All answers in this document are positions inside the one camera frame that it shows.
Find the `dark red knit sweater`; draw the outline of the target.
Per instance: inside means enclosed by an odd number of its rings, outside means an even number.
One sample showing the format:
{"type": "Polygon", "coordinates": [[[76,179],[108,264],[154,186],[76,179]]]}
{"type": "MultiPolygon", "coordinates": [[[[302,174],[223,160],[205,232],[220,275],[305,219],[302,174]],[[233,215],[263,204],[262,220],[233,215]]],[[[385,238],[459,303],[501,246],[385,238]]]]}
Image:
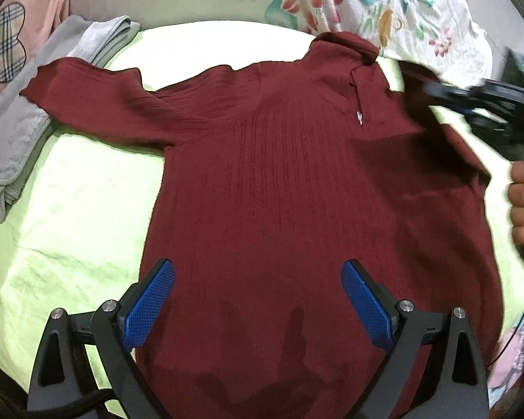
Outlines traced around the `dark red knit sweater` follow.
{"type": "Polygon", "coordinates": [[[176,285],[137,359],[176,418],[341,418],[379,366],[343,292],[357,259],[398,298],[462,307],[484,359],[503,298],[487,224],[487,169],[451,126],[407,105],[431,72],[318,36],[303,59],[227,65],[155,92],[138,70],[66,58],[23,90],[57,121],[160,149],[162,185],[142,270],[176,285]]]}

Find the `light green bed sheet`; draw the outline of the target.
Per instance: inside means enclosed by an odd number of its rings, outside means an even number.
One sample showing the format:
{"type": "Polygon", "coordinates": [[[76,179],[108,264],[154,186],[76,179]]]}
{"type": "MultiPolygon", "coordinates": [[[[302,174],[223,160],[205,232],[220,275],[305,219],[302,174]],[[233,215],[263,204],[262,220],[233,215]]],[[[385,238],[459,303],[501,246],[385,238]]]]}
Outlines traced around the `light green bed sheet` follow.
{"type": "MultiPolygon", "coordinates": [[[[106,70],[136,69],[145,90],[155,92],[221,65],[239,70],[299,61],[317,37],[249,23],[177,25],[143,33],[106,70]]],[[[379,52],[377,63],[390,88],[403,92],[401,64],[379,52]]],[[[493,359],[524,309],[524,263],[508,238],[509,165],[472,137],[459,116],[431,111],[464,139],[489,175],[484,203],[503,298],[493,359]]],[[[145,240],[164,171],[160,149],[115,145],[61,123],[21,201],[0,225],[0,364],[17,382],[29,382],[52,308],[97,307],[147,273],[145,240]]]]}

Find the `white floral quilt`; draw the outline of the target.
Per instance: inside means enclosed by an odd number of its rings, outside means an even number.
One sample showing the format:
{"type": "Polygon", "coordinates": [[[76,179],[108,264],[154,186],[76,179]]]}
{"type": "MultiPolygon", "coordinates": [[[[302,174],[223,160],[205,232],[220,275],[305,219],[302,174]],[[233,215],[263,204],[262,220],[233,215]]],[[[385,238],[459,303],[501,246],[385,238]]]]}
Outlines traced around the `white floral quilt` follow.
{"type": "Polygon", "coordinates": [[[70,0],[70,5],[86,19],[128,15],[143,28],[237,20],[311,35],[349,31],[386,57],[423,64],[464,87],[492,72],[487,35],[466,0],[70,0]]]}

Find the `grey folded garment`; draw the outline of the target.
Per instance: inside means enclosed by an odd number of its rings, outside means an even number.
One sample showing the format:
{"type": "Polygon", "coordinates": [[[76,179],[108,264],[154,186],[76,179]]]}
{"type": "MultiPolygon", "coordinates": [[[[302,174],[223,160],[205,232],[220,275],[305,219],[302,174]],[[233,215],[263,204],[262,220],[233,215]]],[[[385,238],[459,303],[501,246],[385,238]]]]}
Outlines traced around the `grey folded garment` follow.
{"type": "Polygon", "coordinates": [[[0,93],[0,224],[19,200],[44,144],[56,130],[47,112],[20,95],[37,76],[37,68],[65,57],[104,67],[139,30],[140,24],[127,15],[106,22],[70,16],[0,93]]]}

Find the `pink pillow with plaid hearts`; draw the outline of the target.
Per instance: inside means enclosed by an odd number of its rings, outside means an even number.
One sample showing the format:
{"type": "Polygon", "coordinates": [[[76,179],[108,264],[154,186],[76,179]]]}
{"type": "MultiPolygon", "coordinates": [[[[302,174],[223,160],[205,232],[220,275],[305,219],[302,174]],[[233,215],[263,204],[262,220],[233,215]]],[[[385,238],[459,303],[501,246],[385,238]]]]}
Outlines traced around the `pink pillow with plaid hearts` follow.
{"type": "Polygon", "coordinates": [[[70,0],[5,0],[0,6],[0,93],[68,17],[70,0]]]}

